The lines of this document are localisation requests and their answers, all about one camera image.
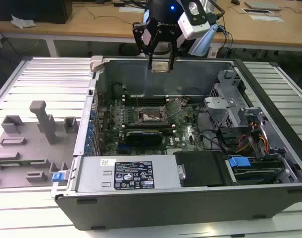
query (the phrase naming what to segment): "table leg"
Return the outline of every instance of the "table leg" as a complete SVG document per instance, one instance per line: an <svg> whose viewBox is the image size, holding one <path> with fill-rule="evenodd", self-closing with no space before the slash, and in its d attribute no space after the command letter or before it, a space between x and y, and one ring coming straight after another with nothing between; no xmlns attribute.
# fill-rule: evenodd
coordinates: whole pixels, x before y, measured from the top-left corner
<svg viewBox="0 0 302 238"><path fill-rule="evenodd" d="M51 57L59 57L59 54L56 50L54 40L53 39L46 39L48 50Z"/></svg>
<svg viewBox="0 0 302 238"><path fill-rule="evenodd" d="M219 44L211 43L207 58L211 58L211 59L216 58L218 50L219 50Z"/></svg>

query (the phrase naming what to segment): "white sticker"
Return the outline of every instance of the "white sticker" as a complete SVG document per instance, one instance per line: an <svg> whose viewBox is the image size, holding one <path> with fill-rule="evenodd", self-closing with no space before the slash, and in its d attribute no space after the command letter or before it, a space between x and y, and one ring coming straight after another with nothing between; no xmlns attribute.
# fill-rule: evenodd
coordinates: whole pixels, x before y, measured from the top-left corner
<svg viewBox="0 0 302 238"><path fill-rule="evenodd" d="M101 166L114 166L116 159L101 159Z"/></svg>
<svg viewBox="0 0 302 238"><path fill-rule="evenodd" d="M153 181L144 181L143 184L153 184Z"/></svg>
<svg viewBox="0 0 302 238"><path fill-rule="evenodd" d="M13 163L13 164L0 164L1 167L11 167L11 166L21 166L21 164Z"/></svg>

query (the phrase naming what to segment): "blue tab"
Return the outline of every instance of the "blue tab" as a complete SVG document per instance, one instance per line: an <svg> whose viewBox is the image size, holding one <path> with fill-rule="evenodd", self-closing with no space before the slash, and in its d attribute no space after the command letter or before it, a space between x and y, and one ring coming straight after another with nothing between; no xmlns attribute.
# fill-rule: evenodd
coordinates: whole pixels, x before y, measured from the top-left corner
<svg viewBox="0 0 302 238"><path fill-rule="evenodd" d="M231 167L250 167L251 166L248 157L245 157L245 156L232 157L228 161L229 161Z"/></svg>
<svg viewBox="0 0 302 238"><path fill-rule="evenodd" d="M54 173L52 176L52 182L62 182L62 181L64 181L64 177L65 177L64 172Z"/></svg>

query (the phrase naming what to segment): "power supply label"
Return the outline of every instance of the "power supply label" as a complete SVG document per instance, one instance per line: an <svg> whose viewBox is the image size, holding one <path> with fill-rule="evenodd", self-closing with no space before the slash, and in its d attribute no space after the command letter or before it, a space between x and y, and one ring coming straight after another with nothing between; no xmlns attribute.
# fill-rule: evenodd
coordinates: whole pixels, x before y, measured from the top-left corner
<svg viewBox="0 0 302 238"><path fill-rule="evenodd" d="M152 161L116 162L114 174L116 190L154 188Z"/></svg>

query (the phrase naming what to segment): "computer case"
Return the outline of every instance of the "computer case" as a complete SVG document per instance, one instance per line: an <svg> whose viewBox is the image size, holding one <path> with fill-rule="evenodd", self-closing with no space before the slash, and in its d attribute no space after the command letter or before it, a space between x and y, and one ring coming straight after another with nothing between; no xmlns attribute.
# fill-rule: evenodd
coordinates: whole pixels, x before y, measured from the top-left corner
<svg viewBox="0 0 302 238"><path fill-rule="evenodd" d="M64 24L72 10L72 0L0 0L0 21L10 21L14 15L36 22Z"/></svg>

